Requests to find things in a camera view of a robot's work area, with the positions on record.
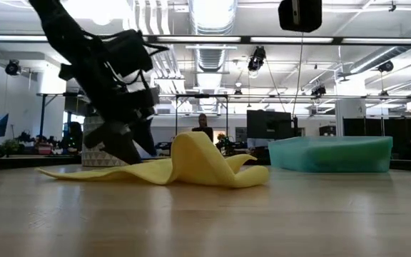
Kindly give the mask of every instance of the table surface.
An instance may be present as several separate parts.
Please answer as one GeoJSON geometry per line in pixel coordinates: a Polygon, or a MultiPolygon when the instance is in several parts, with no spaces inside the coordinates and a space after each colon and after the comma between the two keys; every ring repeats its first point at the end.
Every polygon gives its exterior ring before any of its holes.
{"type": "Polygon", "coordinates": [[[411,172],[271,169],[230,190],[0,171],[0,256],[411,256],[411,172]]]}

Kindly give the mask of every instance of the yellow cloth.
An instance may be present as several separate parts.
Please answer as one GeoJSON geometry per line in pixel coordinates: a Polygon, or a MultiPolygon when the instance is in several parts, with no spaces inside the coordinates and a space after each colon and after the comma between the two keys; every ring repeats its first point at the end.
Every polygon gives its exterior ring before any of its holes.
{"type": "Polygon", "coordinates": [[[240,167],[256,158],[241,154],[224,159],[220,151],[203,132],[181,133],[174,139],[172,158],[150,161],[97,171],[78,173],[52,173],[42,169],[47,176],[76,181],[122,181],[134,176],[145,181],[167,185],[173,181],[207,186],[245,188],[266,183],[269,170],[263,166],[251,166],[244,171],[240,167]]]}

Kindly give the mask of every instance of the white wall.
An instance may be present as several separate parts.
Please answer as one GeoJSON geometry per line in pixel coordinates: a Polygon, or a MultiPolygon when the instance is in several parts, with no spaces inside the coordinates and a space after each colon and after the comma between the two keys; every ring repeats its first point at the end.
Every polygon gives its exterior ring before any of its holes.
{"type": "MultiPolygon", "coordinates": [[[[24,76],[7,76],[4,69],[0,67],[0,116],[9,113],[9,122],[6,136],[0,138],[2,141],[12,138],[14,127],[15,137],[22,131],[28,130],[32,136],[39,134],[41,120],[42,98],[36,96],[39,84],[31,82],[24,76]]],[[[61,138],[64,111],[64,98],[58,97],[46,107],[44,121],[44,135],[61,138]]]]}
{"type": "MultiPolygon", "coordinates": [[[[225,116],[207,117],[208,126],[217,129],[226,128],[225,116]]],[[[300,128],[305,128],[306,136],[319,136],[319,128],[321,126],[335,125],[335,118],[299,118],[298,125],[300,128]]],[[[198,126],[197,116],[179,116],[178,117],[178,132],[189,131],[190,128],[198,126]]],[[[230,116],[228,119],[229,136],[235,138],[236,127],[246,127],[247,118],[245,116],[230,116]]],[[[155,142],[170,141],[171,137],[175,136],[176,118],[175,116],[155,116],[152,121],[152,134],[155,142]]]]}

